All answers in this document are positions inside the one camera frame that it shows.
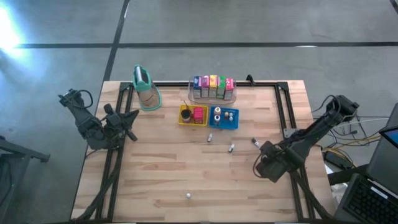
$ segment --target wooden table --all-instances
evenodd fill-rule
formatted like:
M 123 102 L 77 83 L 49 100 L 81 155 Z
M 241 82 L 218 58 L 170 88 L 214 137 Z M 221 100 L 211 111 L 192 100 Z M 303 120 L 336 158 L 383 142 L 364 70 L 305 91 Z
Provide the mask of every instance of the wooden table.
M 304 82 L 288 83 L 297 126 L 306 128 L 313 119 Z M 97 117 L 104 116 L 105 104 L 116 106 L 119 84 L 104 83 Z M 179 106 L 184 104 L 183 100 L 189 103 L 187 88 L 160 87 L 159 90 L 162 107 L 156 111 L 140 110 L 132 125 L 138 141 L 126 140 L 114 222 L 297 220 L 289 175 L 285 174 L 274 184 L 252 173 L 259 150 L 251 138 L 255 137 L 261 144 L 282 139 L 273 88 L 238 87 L 233 108 L 240 111 L 239 129 L 234 131 L 179 126 Z M 133 109 L 139 109 L 137 99 L 135 93 Z M 213 140 L 208 144 L 210 133 Z M 229 154 L 231 143 L 235 149 Z M 106 151 L 98 151 L 85 161 L 72 218 L 79 216 L 98 193 L 105 157 Z M 311 150 L 305 166 L 312 192 L 333 214 L 335 208 L 319 148 Z M 192 195 L 191 199 L 186 198 L 187 193 Z M 306 214 L 302 192 L 300 197 Z

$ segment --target black metal frame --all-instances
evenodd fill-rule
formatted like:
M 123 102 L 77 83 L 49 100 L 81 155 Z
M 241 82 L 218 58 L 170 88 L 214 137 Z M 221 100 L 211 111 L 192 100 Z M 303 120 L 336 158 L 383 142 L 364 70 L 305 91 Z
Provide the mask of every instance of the black metal frame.
M 180 87 L 188 87 L 189 82 L 155 82 L 157 87 L 165 87 L 165 86 L 180 86 Z M 281 132 L 283 133 L 283 130 L 287 128 L 287 122 L 285 118 L 285 112 L 284 112 L 284 107 L 282 104 L 282 97 L 280 92 L 283 91 L 285 95 L 285 100 L 287 103 L 287 112 L 289 114 L 289 121 L 290 121 L 290 126 L 291 128 L 296 128 L 296 122 L 295 122 L 295 116 L 294 116 L 294 111 L 293 111 L 293 106 L 292 106 L 292 101 L 290 99 L 290 92 L 289 92 L 289 86 L 287 82 L 255 82 L 252 78 L 251 75 L 248 75 L 246 78 L 246 82 L 237 82 L 236 85 L 239 86 L 267 86 L 267 87 L 273 87 L 275 90 L 275 97 L 276 97 L 276 102 L 278 106 L 278 113 L 279 113 L 279 118 L 280 118 L 280 128 Z M 123 100 L 123 94 L 126 90 L 128 90 L 128 96 L 127 96 L 127 103 L 126 103 L 126 110 L 125 113 L 130 111 L 131 107 L 131 102 L 132 102 L 132 92 L 133 92 L 133 85 L 132 83 L 129 82 L 122 82 L 119 87 L 119 95 L 118 95 L 118 101 L 116 103 L 116 111 L 120 113 L 121 110 L 121 104 Z M 114 206 L 116 203 L 116 196 L 117 196 L 117 191 L 118 191 L 118 182 L 119 182 L 119 175 L 120 175 L 120 168 L 121 168 L 121 161 L 123 157 L 123 150 L 124 150 L 124 141 L 123 145 L 120 150 L 117 151 L 117 158 L 116 158 L 116 163 L 114 165 L 114 169 L 111 174 L 109 174 L 111 170 L 111 161 L 112 161 L 112 156 L 113 156 L 113 151 L 108 151 L 106 155 L 106 160 L 105 160 L 105 165 L 104 165 L 104 172 L 103 172 L 103 178 L 102 178 L 102 183 L 101 183 L 101 190 L 99 191 L 98 195 L 94 199 L 93 203 L 89 206 L 91 209 L 95 209 L 95 218 L 90 220 L 89 216 L 88 218 L 86 217 L 85 219 L 77 219 L 77 220 L 70 220 L 69 223 L 107 223 L 107 222 L 112 222 L 113 220 L 113 215 L 114 215 Z M 307 186 L 308 184 L 308 177 L 307 173 L 305 170 L 305 167 L 302 166 L 300 168 L 300 175 L 305 182 Z M 304 220 L 308 219 L 315 219 L 315 212 L 313 209 L 312 204 L 309 201 L 309 198 L 306 196 L 306 203 L 307 203 L 307 208 L 308 208 L 308 218 L 303 217 L 303 210 L 300 202 L 300 193 L 299 193 L 299 188 L 297 185 L 296 180 L 290 175 L 290 180 L 292 182 L 292 190 L 293 190 L 293 196 L 294 196 L 294 203 L 295 203 L 295 209 L 297 212 L 297 219 L 299 222 L 302 222 Z M 104 204 L 104 196 L 110 186 L 112 185 L 111 189 L 111 196 L 110 196 L 110 201 L 109 201 L 109 208 L 108 208 L 108 213 L 106 218 L 103 218 L 103 204 Z

